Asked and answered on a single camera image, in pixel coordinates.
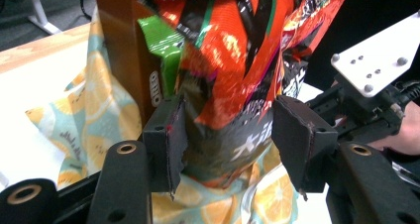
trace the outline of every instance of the lemon pattern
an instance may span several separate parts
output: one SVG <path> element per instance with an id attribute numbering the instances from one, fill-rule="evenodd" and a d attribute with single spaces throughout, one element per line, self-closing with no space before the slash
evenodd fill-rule
<path id="1" fill-rule="evenodd" d="M 65 154 L 58 188 L 99 171 L 107 150 L 142 132 L 138 105 L 112 76 L 97 18 L 91 23 L 86 68 L 63 90 L 62 98 L 27 111 L 28 118 Z M 242 223 L 244 193 L 280 164 L 270 145 L 257 161 L 225 188 L 208 188 L 181 175 L 174 200 L 153 193 L 154 223 Z M 249 223 L 291 223 L 296 192 L 287 173 L 259 189 L 252 199 Z"/>

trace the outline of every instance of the gray carpet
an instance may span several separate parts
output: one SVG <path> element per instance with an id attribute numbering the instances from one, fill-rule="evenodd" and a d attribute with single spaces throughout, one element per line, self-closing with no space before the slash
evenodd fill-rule
<path id="1" fill-rule="evenodd" d="M 91 15 L 95 0 L 83 0 Z M 65 31 L 89 23 L 80 9 L 80 0 L 41 0 L 50 23 Z M 28 20 L 33 15 L 30 0 L 5 0 L 0 12 L 0 52 L 49 36 Z"/>

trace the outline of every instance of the metal leg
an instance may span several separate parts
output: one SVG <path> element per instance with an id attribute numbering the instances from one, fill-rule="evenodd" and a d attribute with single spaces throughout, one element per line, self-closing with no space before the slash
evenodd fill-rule
<path id="1" fill-rule="evenodd" d="M 44 12 L 43 5 L 41 4 L 40 0 L 31 0 L 32 5 L 34 7 L 35 16 L 29 16 L 28 19 L 42 30 L 46 31 L 48 34 L 53 35 L 57 33 L 61 33 L 61 30 L 58 29 L 56 26 L 51 24 L 47 20 L 46 13 Z"/>

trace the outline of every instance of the person's skin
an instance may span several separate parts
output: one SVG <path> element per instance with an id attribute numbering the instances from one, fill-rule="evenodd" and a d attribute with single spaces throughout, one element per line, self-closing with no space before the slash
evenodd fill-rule
<path id="1" fill-rule="evenodd" d="M 420 107 L 414 102 L 408 103 L 399 133 L 369 145 L 379 150 L 390 148 L 405 155 L 420 155 Z"/>

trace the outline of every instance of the crinkled foil bag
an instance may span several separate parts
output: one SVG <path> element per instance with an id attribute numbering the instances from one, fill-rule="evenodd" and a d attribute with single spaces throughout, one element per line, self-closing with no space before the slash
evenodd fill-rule
<path id="1" fill-rule="evenodd" d="M 184 38 L 184 173 L 226 187 L 271 144 L 271 103 L 297 96 L 344 0 L 139 0 Z"/>

